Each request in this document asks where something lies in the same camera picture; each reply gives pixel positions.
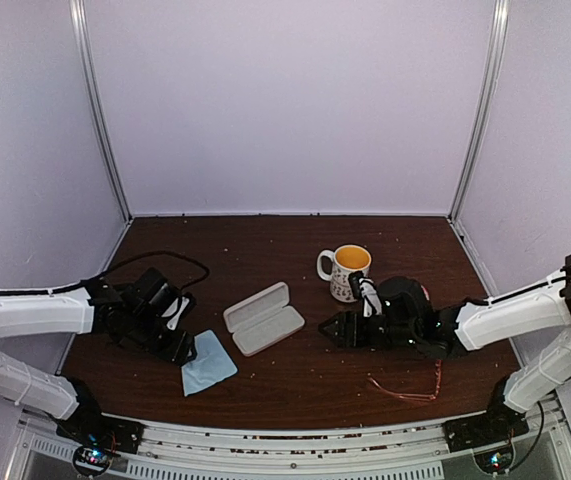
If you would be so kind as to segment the light blue cleaning cloth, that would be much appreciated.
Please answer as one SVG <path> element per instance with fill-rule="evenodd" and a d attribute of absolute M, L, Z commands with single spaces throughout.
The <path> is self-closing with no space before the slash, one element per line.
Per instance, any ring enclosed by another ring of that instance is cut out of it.
<path fill-rule="evenodd" d="M 184 396 L 202 392 L 238 372 L 226 349 L 212 330 L 195 337 L 196 358 L 181 367 Z"/>

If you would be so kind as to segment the pink glasses case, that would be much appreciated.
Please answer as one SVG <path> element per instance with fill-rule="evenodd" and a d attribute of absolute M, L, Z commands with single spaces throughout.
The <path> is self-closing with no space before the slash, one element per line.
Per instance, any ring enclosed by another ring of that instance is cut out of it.
<path fill-rule="evenodd" d="M 289 287 L 278 282 L 223 312 L 238 350 L 251 357 L 300 331 L 306 324 L 290 304 Z"/>

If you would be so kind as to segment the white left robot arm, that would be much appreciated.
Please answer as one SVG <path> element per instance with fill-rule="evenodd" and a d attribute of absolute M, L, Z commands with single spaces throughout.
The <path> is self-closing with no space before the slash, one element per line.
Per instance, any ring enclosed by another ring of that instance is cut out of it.
<path fill-rule="evenodd" d="M 54 333 L 106 334 L 183 366 L 197 356 L 192 334 L 179 324 L 195 305 L 155 268 L 138 280 L 111 285 L 98 276 L 41 290 L 0 290 L 0 339 Z M 88 444 L 109 433 L 107 419 L 83 386 L 0 352 L 0 396 L 68 421 Z"/>

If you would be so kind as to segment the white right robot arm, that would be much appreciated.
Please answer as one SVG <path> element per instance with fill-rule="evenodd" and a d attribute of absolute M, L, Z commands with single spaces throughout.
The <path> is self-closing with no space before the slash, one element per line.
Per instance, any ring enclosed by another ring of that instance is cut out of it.
<path fill-rule="evenodd" d="M 319 326 L 340 348 L 413 347 L 427 358 L 459 358 L 496 342 L 559 328 L 535 360 L 498 385 L 494 405 L 478 419 L 484 440 L 500 440 L 542 397 L 571 379 L 571 254 L 544 279 L 499 297 L 466 298 L 436 309 L 415 279 L 397 276 L 375 283 L 351 273 L 348 286 L 358 311 L 340 312 Z"/>

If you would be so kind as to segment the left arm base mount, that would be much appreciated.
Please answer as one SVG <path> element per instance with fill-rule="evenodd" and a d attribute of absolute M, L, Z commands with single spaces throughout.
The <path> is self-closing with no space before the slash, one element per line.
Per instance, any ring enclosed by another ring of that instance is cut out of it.
<path fill-rule="evenodd" d="M 56 434 L 79 446 L 72 454 L 72 466 L 82 476 L 93 478 L 107 472 L 122 454 L 135 454 L 144 426 L 135 421 L 101 416 L 85 425 L 72 420 L 56 420 Z"/>

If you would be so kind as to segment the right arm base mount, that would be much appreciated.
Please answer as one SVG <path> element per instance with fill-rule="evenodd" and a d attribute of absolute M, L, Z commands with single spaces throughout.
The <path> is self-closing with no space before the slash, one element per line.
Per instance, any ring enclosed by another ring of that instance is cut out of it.
<path fill-rule="evenodd" d="M 513 441 L 529 432 L 521 413 L 490 413 L 449 420 L 443 424 L 451 453 L 471 450 L 481 472 L 493 476 L 506 474 L 516 464 Z"/>

